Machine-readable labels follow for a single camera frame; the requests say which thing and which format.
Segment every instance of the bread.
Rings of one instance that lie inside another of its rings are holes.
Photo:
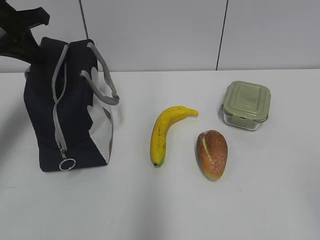
[[[204,175],[212,181],[218,180],[225,171],[228,157],[224,136],[215,130],[201,133],[196,141],[196,154]]]

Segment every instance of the bread slit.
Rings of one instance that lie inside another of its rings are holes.
[[[203,136],[203,138],[202,138],[202,144],[204,146],[204,150],[205,150],[206,154],[208,155],[209,160],[212,161],[211,156],[210,156],[209,151],[208,151],[208,147],[207,147],[206,137],[205,136]]]

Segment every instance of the white wall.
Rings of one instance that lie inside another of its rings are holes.
[[[213,70],[226,0],[82,0],[112,71]]]
[[[85,38],[78,0],[7,0],[17,11],[43,7],[50,15],[49,25],[40,25],[32,30],[35,40],[42,37],[70,42]],[[28,63],[10,57],[0,56],[0,72],[24,72]]]
[[[43,7],[48,26],[33,30],[83,40],[78,0],[7,0]],[[111,71],[213,70],[227,0],[82,0],[89,37]],[[320,67],[319,0],[229,0],[218,70]],[[0,72],[28,64],[0,56]]]
[[[320,67],[319,0],[229,0],[219,70]]]

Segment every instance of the metal ring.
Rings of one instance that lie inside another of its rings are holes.
[[[72,165],[71,167],[67,168],[67,169],[63,169],[63,168],[62,168],[62,164],[66,163],[66,162],[68,162],[68,161],[73,161],[73,165]],[[74,160],[73,158],[67,158],[67,159],[63,159],[63,160],[60,162],[60,164],[59,164],[59,169],[60,169],[61,171],[69,171],[69,170],[73,169],[73,168],[75,167],[75,165],[76,165],[76,160]]]

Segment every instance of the food container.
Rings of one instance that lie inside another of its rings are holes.
[[[245,81],[232,82],[221,111],[228,125],[256,130],[269,116],[271,93],[266,86]]]

